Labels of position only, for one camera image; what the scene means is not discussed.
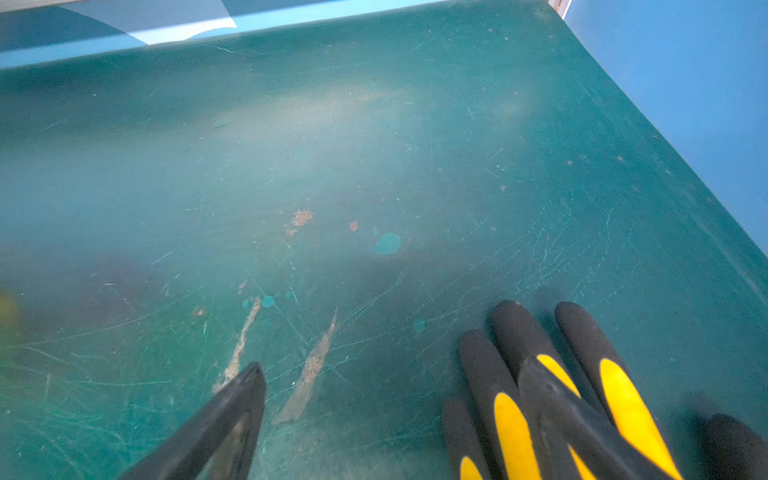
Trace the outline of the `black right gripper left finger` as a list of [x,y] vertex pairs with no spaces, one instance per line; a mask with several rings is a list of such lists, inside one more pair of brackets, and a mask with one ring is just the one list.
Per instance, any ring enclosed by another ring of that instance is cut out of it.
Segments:
[[265,409],[266,380],[248,364],[123,479],[246,479]]

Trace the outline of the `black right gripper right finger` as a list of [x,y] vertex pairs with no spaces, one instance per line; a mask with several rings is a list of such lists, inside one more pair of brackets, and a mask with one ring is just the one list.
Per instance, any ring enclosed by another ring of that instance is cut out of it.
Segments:
[[598,479],[669,477],[538,360],[523,362],[518,386],[530,414],[531,436],[544,479],[558,477],[552,456],[554,439],[571,446]]

